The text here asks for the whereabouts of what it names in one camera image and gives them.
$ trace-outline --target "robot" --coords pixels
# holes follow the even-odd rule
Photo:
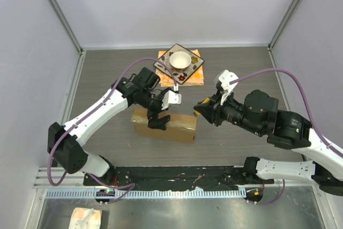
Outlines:
[[[54,149],[51,158],[66,173],[84,172],[86,186],[99,182],[113,185],[122,171],[122,174],[129,174],[127,180],[136,184],[133,190],[193,190],[195,181],[204,190],[223,190],[285,179],[310,182],[319,185],[324,192],[343,196],[343,158],[339,155],[343,149],[330,141],[325,145],[310,121],[295,112],[278,110],[279,100],[265,92],[254,90],[245,97],[243,104],[237,102],[233,93],[237,85],[233,82],[237,79],[233,72],[223,71],[215,79],[216,94],[199,102],[194,110],[210,124],[220,126],[227,121],[258,137],[267,135],[268,143],[303,154],[311,161],[279,162],[247,157],[243,167],[115,167],[105,157],[84,151],[82,147],[96,130],[133,104],[147,109],[149,128],[166,130],[170,116],[159,118],[159,114],[170,105],[180,105],[182,97],[177,86],[155,94],[160,78],[148,68],[129,79],[122,78],[115,88],[113,84],[100,100],[73,120],[63,125],[52,124],[48,131],[48,153]],[[197,169],[206,169],[206,180],[198,177]],[[171,186],[170,181],[175,180],[177,183]],[[60,182],[50,183],[57,186]]]

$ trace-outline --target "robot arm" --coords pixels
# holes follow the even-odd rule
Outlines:
[[[54,159],[69,174],[82,171],[95,175],[103,183],[112,183],[115,173],[114,166],[104,157],[84,151],[83,146],[110,118],[132,104],[139,104],[147,108],[148,126],[151,129],[165,130],[170,116],[158,118],[158,115],[168,109],[170,104],[180,104],[181,95],[177,93],[177,87],[174,87],[174,91],[166,88],[158,95],[153,94],[152,91],[159,80],[159,76],[147,68],[143,68],[138,75],[134,74],[129,79],[122,78],[112,94],[112,88],[110,88],[95,104],[73,120],[63,125],[52,124],[49,127],[48,152],[51,152],[57,140],[66,132],[65,128],[74,126],[74,129],[56,149]]]
[[[234,99],[229,82],[238,78],[225,70],[217,76],[217,93],[194,106],[194,110],[211,124],[232,123],[281,149],[301,153],[313,161],[278,162],[248,157],[247,174],[261,179],[288,179],[319,184],[325,192],[343,195],[343,158],[327,147],[314,131],[310,121],[295,112],[278,109],[279,100],[254,90],[241,104]],[[339,146],[330,142],[337,151]]]

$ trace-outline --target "orange cloth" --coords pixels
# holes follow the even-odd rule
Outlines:
[[[166,51],[159,51],[158,58],[160,58],[165,52]],[[198,49],[192,50],[192,52],[200,56]],[[173,87],[174,81],[168,75],[166,75],[159,69],[156,69],[156,74],[161,78],[160,84],[162,87]],[[196,86],[196,85],[204,85],[203,66],[200,66],[200,68],[195,73],[193,73],[191,77],[184,84],[180,86]]]

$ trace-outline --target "cardboard box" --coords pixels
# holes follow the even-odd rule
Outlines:
[[[162,112],[159,117],[170,115],[167,130],[150,129],[146,117],[147,109],[135,108],[132,115],[132,123],[139,135],[166,139],[168,141],[193,143],[197,129],[197,118],[192,115]]]

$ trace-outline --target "gray wall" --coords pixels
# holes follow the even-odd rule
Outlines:
[[[274,49],[281,68],[295,73],[322,133],[343,147],[343,0],[302,0]],[[295,84],[282,76],[292,110],[305,115]],[[342,224],[343,197],[333,199]]]
[[[291,0],[57,0],[83,47],[269,43]]]
[[[0,0],[1,228],[24,228],[77,53],[47,0]]]

